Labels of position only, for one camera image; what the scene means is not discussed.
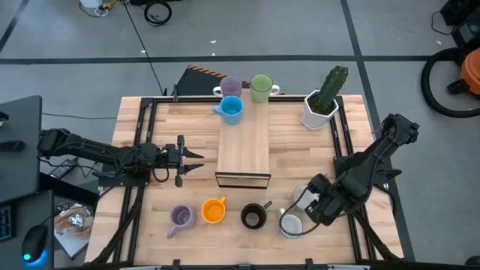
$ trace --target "concrete floor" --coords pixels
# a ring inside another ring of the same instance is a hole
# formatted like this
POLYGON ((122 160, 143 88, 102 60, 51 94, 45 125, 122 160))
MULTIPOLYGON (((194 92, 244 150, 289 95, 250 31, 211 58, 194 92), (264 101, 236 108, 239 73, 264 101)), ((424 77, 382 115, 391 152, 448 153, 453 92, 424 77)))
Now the concrete floor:
MULTIPOLYGON (((463 264, 480 251, 480 218, 476 214, 480 206, 476 196, 480 190, 476 160, 480 157, 479 119, 446 118, 426 106, 419 88, 422 61, 399 58, 356 62, 355 42, 350 40, 352 29, 349 32, 349 18, 344 16, 349 8, 360 49, 357 56, 429 56, 455 46, 451 37, 430 28, 431 14, 445 2, 183 0, 171 2, 172 19, 160 28, 147 25, 140 8, 128 8, 150 56, 159 57, 153 66, 162 86, 169 89, 188 65, 201 65, 244 80, 257 73, 269 74, 283 92, 307 94, 321 85, 333 66, 348 66, 350 76, 341 93, 373 96, 368 104, 373 119, 402 113, 421 126, 415 146, 405 146, 391 159, 393 167, 403 170, 397 186, 415 259, 463 264), (272 57, 271 61, 204 58, 200 62, 194 58, 212 53, 272 57), (303 58, 275 59, 280 55, 303 58), (313 56, 351 57, 349 61, 328 57, 323 61, 313 56)), ((91 18, 74 0, 3 0, 0 36, 16 14, 19 20, 11 35, 0 41, 0 102, 42 95, 46 113, 115 117, 122 96, 161 94, 149 65, 139 63, 146 55, 120 4, 103 18, 91 18), (18 13, 22 2, 28 3, 18 13), (139 61, 68 64, 98 58, 139 61), (8 64, 5 59, 26 59, 27 64, 8 64), (39 64, 38 59, 47 59, 50 64, 39 64), (67 60, 59 64, 56 59, 67 60)), ((436 25, 448 30, 440 16, 436 25)), ((457 74, 458 67, 453 63, 440 63, 434 68, 432 89, 437 91, 439 101, 457 109, 478 107, 478 101, 468 96, 450 97, 445 93, 445 86, 457 74)), ((115 120, 43 117, 43 128, 63 127, 105 143, 110 141, 114 125, 115 120)), ((77 170, 67 181, 86 182, 77 170)), ((61 252, 55 252, 55 258, 60 258, 55 259, 55 266, 71 264, 61 258, 61 252)))

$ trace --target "blue mug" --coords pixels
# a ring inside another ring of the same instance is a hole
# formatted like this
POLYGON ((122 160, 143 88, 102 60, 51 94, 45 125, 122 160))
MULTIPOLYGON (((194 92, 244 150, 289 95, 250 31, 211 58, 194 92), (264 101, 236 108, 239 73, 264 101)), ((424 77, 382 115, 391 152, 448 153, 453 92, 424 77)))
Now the blue mug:
POLYGON ((212 109, 227 125, 237 125, 242 120, 243 102, 240 97, 234 95, 224 97, 220 106, 214 106, 212 109))

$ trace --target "lavender mug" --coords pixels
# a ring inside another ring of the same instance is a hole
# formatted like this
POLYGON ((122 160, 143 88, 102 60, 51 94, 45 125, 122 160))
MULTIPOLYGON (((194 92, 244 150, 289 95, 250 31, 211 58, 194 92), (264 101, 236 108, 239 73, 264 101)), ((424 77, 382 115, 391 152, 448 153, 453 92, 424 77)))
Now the lavender mug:
POLYGON ((170 223, 172 227, 166 237, 171 239, 181 230, 189 230, 197 223, 197 213, 188 205, 175 205, 170 212, 170 223))
POLYGON ((220 81, 220 86, 213 88, 213 95, 225 98, 234 95, 240 98, 242 95, 242 81, 236 76, 226 76, 220 81))

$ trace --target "crumpled foil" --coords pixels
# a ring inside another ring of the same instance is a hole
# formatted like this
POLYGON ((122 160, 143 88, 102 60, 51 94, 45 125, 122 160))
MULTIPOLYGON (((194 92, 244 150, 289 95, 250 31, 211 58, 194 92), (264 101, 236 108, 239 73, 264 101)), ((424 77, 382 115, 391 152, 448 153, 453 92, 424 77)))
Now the crumpled foil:
POLYGON ((83 228, 83 217, 79 214, 76 214, 75 217, 69 217, 68 221, 73 225, 77 225, 80 228, 83 228))

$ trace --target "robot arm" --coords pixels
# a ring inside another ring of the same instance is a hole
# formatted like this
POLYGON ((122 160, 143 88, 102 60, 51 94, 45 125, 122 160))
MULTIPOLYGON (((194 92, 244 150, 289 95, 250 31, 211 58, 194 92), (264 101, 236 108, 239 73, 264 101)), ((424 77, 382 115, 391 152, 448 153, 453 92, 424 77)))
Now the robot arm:
POLYGON ((401 173, 380 168, 400 146, 416 141, 418 129, 418 124, 400 114, 388 115, 382 123, 382 136, 365 151, 334 159, 338 175, 334 184, 322 174, 310 180, 307 189, 319 194, 319 199, 305 209, 308 217, 316 224, 330 225, 342 211, 351 213, 364 204, 377 177, 392 178, 401 173))
MULTIPOLYGON (((203 165, 184 165, 182 158, 203 158, 203 156, 188 151, 182 135, 178 136, 177 146, 178 148, 174 144, 166 144, 163 148, 158 148, 155 144, 147 142, 138 146, 115 147, 82 138, 66 129, 51 129, 40 132, 40 141, 37 148, 40 156, 45 158, 74 155, 110 165, 115 168, 114 175, 104 172, 97 175, 100 177, 109 176, 108 178, 126 177, 131 180, 131 184, 129 184, 131 186, 137 185, 135 179, 150 173, 150 170, 177 169, 175 184, 177 187, 181 187, 182 178, 180 175, 203 165)), ((115 184, 115 181, 111 179, 109 183, 113 184, 107 185, 120 185, 115 184)))

